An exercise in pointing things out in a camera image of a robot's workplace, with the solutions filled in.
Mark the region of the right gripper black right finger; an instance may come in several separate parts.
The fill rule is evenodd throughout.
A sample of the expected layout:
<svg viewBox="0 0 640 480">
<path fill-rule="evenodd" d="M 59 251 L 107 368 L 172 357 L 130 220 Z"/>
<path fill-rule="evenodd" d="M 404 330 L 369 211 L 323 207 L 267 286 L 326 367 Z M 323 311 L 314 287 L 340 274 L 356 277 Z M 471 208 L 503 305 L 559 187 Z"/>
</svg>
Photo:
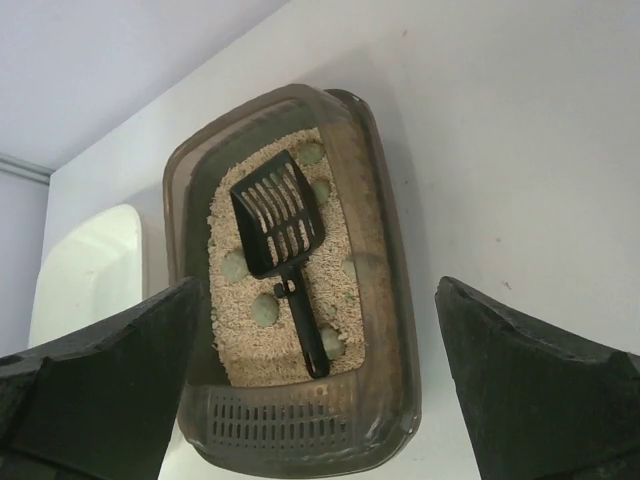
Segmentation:
<svg viewBox="0 0 640 480">
<path fill-rule="evenodd" d="M 638 478 L 638 355 L 453 277 L 440 279 L 435 303 L 482 478 Z"/>
</svg>

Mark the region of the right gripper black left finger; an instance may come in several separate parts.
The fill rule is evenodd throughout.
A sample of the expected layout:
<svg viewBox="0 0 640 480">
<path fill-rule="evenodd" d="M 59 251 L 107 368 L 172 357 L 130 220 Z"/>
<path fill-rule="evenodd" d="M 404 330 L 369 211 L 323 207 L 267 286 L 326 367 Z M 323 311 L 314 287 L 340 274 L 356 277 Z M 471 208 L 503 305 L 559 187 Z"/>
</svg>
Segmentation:
<svg viewBox="0 0 640 480">
<path fill-rule="evenodd" d="M 155 479 L 174 428 L 203 294 L 172 287 L 1 360 L 4 479 Z"/>
</svg>

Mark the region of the brown translucent litter box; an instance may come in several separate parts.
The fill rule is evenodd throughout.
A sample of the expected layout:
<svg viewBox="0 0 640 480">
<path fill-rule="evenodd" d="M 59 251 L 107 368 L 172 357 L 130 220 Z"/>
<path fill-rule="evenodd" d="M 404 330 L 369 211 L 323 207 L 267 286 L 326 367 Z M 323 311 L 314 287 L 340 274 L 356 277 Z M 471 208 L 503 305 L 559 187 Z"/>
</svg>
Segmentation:
<svg viewBox="0 0 640 480">
<path fill-rule="evenodd" d="M 235 388 L 214 351 L 205 300 L 177 421 L 207 462 L 271 478 L 376 468 L 410 440 L 421 415 L 418 348 L 398 215 L 367 103 L 341 89 L 293 84 L 209 123 L 171 154 L 163 176 L 169 279 L 209 280 L 208 206 L 226 171 L 275 139 L 317 128 L 355 254 L 363 365 L 318 381 Z"/>
</svg>

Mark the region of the black slotted litter scoop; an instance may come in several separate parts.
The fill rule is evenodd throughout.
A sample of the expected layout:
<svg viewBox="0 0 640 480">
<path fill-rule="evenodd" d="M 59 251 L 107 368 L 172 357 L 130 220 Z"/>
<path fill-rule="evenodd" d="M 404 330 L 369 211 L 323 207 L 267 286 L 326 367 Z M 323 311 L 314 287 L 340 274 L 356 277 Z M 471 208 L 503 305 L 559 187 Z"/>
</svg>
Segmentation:
<svg viewBox="0 0 640 480">
<path fill-rule="evenodd" d="M 260 165 L 230 188 L 230 198 L 251 275 L 278 276 L 274 295 L 293 317 L 309 376 L 324 378 L 330 363 L 303 275 L 304 264 L 325 240 L 313 189 L 287 150 Z"/>
</svg>

